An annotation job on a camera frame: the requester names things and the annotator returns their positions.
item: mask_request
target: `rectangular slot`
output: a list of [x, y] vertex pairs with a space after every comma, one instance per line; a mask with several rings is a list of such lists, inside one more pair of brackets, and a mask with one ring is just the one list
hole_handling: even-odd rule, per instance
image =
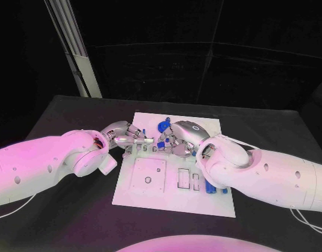
[[200, 190], [199, 174], [193, 174], [193, 185], [194, 185], [194, 191], [199, 191]]
[[179, 169], [179, 188], [190, 189], [189, 169]]

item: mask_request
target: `table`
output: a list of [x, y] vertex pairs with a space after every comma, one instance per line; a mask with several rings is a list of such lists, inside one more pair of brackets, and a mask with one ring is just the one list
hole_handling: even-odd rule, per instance
[[[235, 139], [322, 164], [322, 150], [296, 111], [259, 110], [56, 96], [28, 140], [75, 129], [102, 128], [134, 113], [217, 118]], [[95, 171], [68, 175], [30, 203], [0, 219], [0, 251], [115, 251], [144, 240], [186, 234], [217, 235], [281, 251], [322, 251], [322, 234], [294, 218], [289, 209], [246, 197], [233, 189], [238, 218], [112, 205], [123, 164], [121, 148], [110, 151], [118, 166], [108, 176]], [[26, 200], [0, 206], [16, 209]], [[304, 212], [322, 227], [322, 213]]]

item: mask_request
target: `white platform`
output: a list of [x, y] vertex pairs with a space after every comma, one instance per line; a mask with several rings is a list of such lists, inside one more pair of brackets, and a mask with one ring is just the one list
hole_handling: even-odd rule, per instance
[[180, 158], [158, 150], [153, 152], [160, 137], [157, 125], [167, 117], [171, 123], [192, 121], [200, 124], [210, 136], [222, 133], [219, 119], [135, 113], [133, 124], [141, 130], [146, 129], [146, 134], [148, 138], [156, 138], [156, 143], [148, 146], [147, 151], [144, 146], [138, 152], [134, 147], [133, 155], [124, 159], [112, 204], [236, 217], [232, 189], [227, 188], [227, 194], [219, 188], [216, 194], [206, 192], [203, 173], [196, 168], [196, 157]]

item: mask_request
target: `robotic hand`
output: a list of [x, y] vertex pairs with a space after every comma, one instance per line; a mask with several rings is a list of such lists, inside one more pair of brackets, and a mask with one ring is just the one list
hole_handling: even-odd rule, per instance
[[230, 186], [272, 205], [322, 212], [321, 164], [285, 153], [246, 151], [243, 142], [222, 134], [210, 137], [204, 128], [189, 121], [171, 124], [158, 142], [166, 138], [173, 143], [166, 152], [180, 157], [194, 152], [196, 165], [213, 186]]
[[53, 187], [71, 173], [84, 177], [99, 169], [107, 175], [118, 164], [110, 150], [124, 148], [125, 158], [134, 144], [141, 148], [153, 142], [133, 124], [120, 121], [101, 132], [74, 130], [0, 149], [0, 205]]

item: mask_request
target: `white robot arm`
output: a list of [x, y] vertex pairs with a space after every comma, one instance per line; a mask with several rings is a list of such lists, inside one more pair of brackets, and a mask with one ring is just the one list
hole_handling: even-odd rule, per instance
[[107, 175], [118, 164], [110, 149], [120, 146], [130, 155], [134, 144], [153, 142], [134, 125], [121, 121], [101, 132], [74, 130], [0, 149], [0, 205], [53, 187], [71, 173], [82, 177], [99, 169]]
[[171, 124], [158, 141], [166, 137], [180, 145], [164, 151], [181, 157], [196, 152], [196, 165], [215, 187], [230, 186], [272, 205], [322, 212], [321, 164], [285, 153], [246, 151], [238, 140], [222, 134], [210, 137], [204, 128], [189, 121]]

